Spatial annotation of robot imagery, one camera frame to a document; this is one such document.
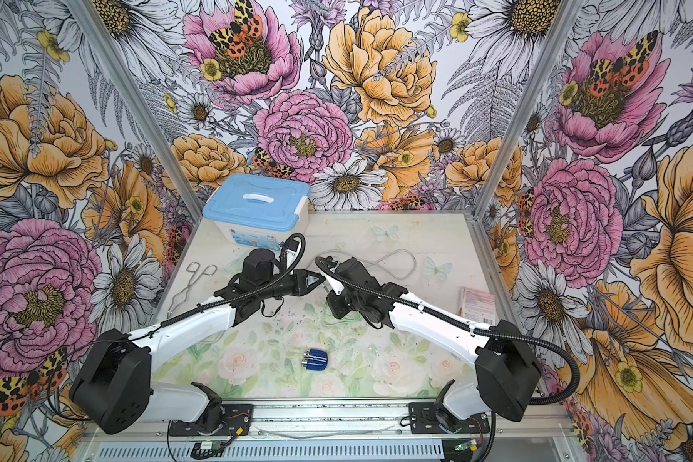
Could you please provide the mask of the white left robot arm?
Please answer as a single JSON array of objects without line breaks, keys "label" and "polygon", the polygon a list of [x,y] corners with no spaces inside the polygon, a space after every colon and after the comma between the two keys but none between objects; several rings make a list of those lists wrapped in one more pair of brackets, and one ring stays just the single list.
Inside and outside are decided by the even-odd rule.
[{"label": "white left robot arm", "polygon": [[157,325],[122,333],[103,333],[69,390],[70,401],[107,434],[135,423],[180,423],[199,434],[223,426],[223,400],[208,386],[193,382],[155,382],[152,375],[169,360],[201,341],[240,325],[262,311],[267,300],[307,296],[325,282],[297,269],[298,254],[256,248],[242,269],[206,302]]}]

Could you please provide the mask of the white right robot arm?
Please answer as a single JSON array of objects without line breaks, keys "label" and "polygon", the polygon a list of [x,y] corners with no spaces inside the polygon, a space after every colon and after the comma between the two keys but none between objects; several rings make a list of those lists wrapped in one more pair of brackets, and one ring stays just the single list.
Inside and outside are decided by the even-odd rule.
[{"label": "white right robot arm", "polygon": [[450,379],[433,404],[433,422],[456,432],[469,419],[492,413],[510,422],[523,419],[541,379],[541,366],[513,323],[476,323],[422,300],[392,282],[381,284],[358,260],[315,260],[329,286],[327,304],[338,319],[359,313],[374,328],[416,335],[464,361],[468,380]]}]

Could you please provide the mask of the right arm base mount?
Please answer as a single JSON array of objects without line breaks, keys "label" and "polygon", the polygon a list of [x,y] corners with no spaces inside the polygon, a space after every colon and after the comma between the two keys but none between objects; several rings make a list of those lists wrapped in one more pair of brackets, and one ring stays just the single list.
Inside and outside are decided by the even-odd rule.
[{"label": "right arm base mount", "polygon": [[405,423],[412,434],[447,433],[479,436],[490,431],[487,415],[477,414],[460,421],[433,402],[409,402]]}]

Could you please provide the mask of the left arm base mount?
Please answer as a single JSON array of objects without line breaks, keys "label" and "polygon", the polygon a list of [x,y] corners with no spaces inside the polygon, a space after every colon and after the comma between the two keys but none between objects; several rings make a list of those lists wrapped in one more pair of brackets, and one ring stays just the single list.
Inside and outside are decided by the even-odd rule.
[{"label": "left arm base mount", "polygon": [[252,404],[224,403],[213,410],[206,410],[193,423],[171,423],[169,435],[171,437],[246,436],[249,433],[253,411]]}]

